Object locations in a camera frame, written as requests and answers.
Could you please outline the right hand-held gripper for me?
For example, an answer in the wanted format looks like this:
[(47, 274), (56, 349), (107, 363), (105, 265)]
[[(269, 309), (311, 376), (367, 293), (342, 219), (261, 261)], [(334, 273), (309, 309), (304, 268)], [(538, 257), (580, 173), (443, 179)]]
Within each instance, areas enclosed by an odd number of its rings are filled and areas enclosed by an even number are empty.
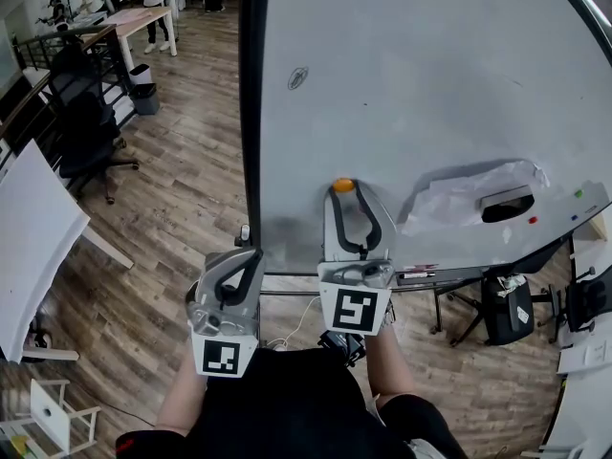
[(357, 182), (356, 189), (361, 210), (371, 226), (365, 246), (346, 237), (339, 195), (330, 186), (324, 199), (323, 222), (327, 262), (317, 267), (318, 289), (327, 330), (376, 336), (391, 297), (390, 283), (395, 272), (388, 259), (395, 247), (397, 229), (370, 186)]

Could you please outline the white table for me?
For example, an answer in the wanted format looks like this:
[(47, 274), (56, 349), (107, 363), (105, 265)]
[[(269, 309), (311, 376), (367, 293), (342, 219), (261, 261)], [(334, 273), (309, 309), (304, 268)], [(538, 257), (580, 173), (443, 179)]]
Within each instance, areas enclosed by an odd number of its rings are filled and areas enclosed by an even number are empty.
[(126, 269), (134, 262), (89, 227), (34, 141), (0, 180), (0, 351), (7, 361), (77, 361), (78, 352), (27, 344), (30, 324), (74, 243), (85, 238)]

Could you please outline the person's black shirt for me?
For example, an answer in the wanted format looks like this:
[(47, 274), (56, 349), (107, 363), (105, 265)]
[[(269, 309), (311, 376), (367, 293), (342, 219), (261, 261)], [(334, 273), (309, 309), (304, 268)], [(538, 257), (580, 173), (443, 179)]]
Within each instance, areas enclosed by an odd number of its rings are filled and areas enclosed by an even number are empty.
[(468, 459), (439, 410), (401, 395), (378, 414), (329, 349), (255, 352), (239, 379), (208, 380), (194, 427), (127, 432), (117, 459)]

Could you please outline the crumpled white paper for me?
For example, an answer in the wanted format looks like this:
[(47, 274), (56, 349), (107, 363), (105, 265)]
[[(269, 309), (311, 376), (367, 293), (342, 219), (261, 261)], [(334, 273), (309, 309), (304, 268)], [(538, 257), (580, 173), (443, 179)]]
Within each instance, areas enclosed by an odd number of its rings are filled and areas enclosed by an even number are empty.
[(481, 198), (525, 185), (532, 189), (535, 197), (551, 183), (541, 167), (524, 160), (501, 164), (470, 176), (432, 181), (416, 194), (402, 234), (415, 236), (485, 224), (479, 209)]

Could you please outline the black marker tray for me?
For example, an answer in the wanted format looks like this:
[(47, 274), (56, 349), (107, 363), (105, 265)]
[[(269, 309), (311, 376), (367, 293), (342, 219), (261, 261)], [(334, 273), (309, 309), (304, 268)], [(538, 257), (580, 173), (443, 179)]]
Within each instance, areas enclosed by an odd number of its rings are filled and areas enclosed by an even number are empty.
[(399, 273), (406, 272), (402, 270), (396, 273), (396, 283), (400, 288), (407, 290), (426, 290), (441, 286), (453, 285), (463, 281), (477, 280), (483, 274), (482, 268), (463, 268), (463, 269), (447, 269), (447, 270), (431, 270), (436, 272), (436, 275), (430, 278), (408, 279), (402, 280), (398, 277)]

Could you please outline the white whiteboard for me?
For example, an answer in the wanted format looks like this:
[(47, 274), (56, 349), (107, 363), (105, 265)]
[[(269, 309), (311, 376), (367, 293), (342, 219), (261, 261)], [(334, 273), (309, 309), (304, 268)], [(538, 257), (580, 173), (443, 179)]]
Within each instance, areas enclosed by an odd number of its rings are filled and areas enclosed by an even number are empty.
[[(511, 263), (612, 206), (612, 15), (593, 0), (241, 0), (239, 75), (271, 274), (316, 272), (339, 178), (388, 210), (400, 271)], [(430, 182), (521, 160), (551, 183), (526, 213), (402, 234)]]

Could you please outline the white cardboard box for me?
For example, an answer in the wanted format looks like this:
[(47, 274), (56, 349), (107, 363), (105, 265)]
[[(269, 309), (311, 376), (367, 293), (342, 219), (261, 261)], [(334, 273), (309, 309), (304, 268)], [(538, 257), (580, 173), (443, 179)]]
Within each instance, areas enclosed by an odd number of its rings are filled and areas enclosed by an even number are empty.
[(596, 324), (593, 331), (566, 332), (561, 341), (558, 375), (594, 371), (612, 365), (612, 322)]

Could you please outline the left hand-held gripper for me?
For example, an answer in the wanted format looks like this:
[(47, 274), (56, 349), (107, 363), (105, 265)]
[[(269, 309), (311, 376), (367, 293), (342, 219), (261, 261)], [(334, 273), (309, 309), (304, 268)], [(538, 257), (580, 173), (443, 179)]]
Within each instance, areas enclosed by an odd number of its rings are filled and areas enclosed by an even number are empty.
[[(207, 259), (198, 282), (186, 293), (196, 372), (209, 377), (241, 378), (259, 346), (259, 297), (265, 272), (259, 248), (240, 248)], [(212, 296), (222, 305), (202, 304)]]

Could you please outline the black whiteboard eraser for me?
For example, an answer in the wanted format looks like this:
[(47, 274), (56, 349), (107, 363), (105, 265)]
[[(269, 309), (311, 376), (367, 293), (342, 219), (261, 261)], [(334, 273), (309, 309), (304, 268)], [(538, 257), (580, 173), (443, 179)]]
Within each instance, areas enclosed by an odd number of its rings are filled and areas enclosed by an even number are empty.
[(498, 192), (479, 200), (481, 220), (495, 224), (526, 213), (535, 203), (532, 189), (525, 185)]

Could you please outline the black battery pack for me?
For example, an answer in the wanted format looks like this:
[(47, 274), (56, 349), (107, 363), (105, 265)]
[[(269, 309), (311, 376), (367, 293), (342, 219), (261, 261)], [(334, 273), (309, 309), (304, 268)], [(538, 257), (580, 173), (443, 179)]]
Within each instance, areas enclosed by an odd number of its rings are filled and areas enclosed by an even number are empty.
[(332, 350), (345, 367), (354, 367), (357, 361), (366, 356), (364, 337), (357, 334), (325, 331), (317, 345)]

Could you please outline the grey trash bin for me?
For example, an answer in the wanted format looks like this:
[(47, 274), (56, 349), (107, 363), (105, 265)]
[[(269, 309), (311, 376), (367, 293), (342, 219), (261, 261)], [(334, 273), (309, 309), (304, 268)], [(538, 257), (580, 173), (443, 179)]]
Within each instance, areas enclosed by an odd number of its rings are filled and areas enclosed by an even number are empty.
[(155, 83), (135, 85), (130, 92), (130, 98), (139, 116), (153, 116), (160, 109), (157, 85)]

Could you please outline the black metal railing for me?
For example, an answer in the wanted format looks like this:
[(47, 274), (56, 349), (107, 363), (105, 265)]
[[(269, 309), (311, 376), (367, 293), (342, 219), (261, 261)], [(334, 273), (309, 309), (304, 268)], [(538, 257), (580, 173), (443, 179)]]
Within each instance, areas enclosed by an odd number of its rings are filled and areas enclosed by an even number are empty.
[(34, 80), (34, 85), (31, 86), (28, 93), (19, 100), (8, 117), (2, 121), (0, 139), (7, 136), (11, 124), (22, 110), (48, 85), (52, 58), (59, 53), (68, 41), (78, 42), (81, 49), (87, 51), (104, 40), (114, 39), (117, 41), (115, 28), (115, 25), (94, 25), (70, 29), (65, 32), (48, 33), (23, 42), (14, 40), (11, 43), (13, 53), (19, 63), (24, 62), (26, 64), (26, 67), (21, 70), (22, 75), (24, 76), (25, 71), (30, 68), (35, 71), (43, 71), (44, 74)]

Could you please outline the person's left forearm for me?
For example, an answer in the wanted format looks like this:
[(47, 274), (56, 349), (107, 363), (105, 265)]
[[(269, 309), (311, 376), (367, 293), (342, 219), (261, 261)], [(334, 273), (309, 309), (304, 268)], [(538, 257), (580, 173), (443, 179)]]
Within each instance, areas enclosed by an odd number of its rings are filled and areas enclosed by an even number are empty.
[(154, 428), (187, 436), (201, 414), (207, 384), (208, 377), (197, 373), (192, 350), (187, 348), (164, 397)]

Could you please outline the white wooden chair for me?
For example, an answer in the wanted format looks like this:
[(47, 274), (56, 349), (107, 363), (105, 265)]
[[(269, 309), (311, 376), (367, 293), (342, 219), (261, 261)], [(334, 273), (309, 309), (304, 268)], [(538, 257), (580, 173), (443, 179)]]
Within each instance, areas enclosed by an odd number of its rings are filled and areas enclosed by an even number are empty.
[[(93, 447), (98, 441), (96, 427), (100, 406), (76, 410), (66, 401), (69, 380), (31, 379), (30, 410), (16, 419), (0, 422), (0, 438), (9, 441), (21, 459), (62, 459)], [(75, 422), (84, 425), (87, 439), (75, 445), (73, 431)], [(36, 426), (57, 448), (49, 454), (41, 447), (28, 426)]]

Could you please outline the black chair with white label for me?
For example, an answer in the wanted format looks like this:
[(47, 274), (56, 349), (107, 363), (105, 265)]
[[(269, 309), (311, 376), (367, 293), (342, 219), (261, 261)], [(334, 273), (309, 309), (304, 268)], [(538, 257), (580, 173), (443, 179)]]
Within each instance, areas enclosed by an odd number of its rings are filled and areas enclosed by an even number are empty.
[(537, 326), (538, 321), (534, 316), (533, 297), (529, 282), (527, 290), (519, 289), (518, 294), (511, 299), (511, 295), (499, 297), (496, 291), (499, 289), (497, 278), (510, 276), (513, 274), (535, 273), (500, 273), (492, 267), (486, 270), (483, 279), (477, 281), (480, 288), (480, 298), (478, 300), (460, 295), (458, 290), (453, 291), (454, 299), (460, 300), (476, 311), (476, 316), (465, 332), (458, 338), (450, 341), (450, 345), (455, 347), (462, 343), (480, 324), (484, 323), (487, 329), (487, 339), (485, 344), (488, 346), (504, 346), (528, 337)]

